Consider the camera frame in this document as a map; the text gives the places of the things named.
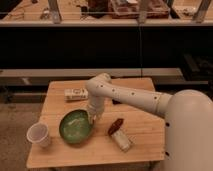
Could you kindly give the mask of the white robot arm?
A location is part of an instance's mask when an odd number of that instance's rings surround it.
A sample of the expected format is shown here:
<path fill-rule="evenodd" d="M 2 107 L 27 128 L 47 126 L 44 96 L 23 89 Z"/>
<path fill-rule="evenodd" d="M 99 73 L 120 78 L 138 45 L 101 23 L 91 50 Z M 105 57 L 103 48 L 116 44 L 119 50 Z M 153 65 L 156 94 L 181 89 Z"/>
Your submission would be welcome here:
<path fill-rule="evenodd" d="M 213 100 L 187 89 L 173 95 L 127 88 L 102 73 L 85 83 L 90 118 L 104 111 L 104 100 L 136 107 L 165 121 L 164 171 L 213 171 Z"/>

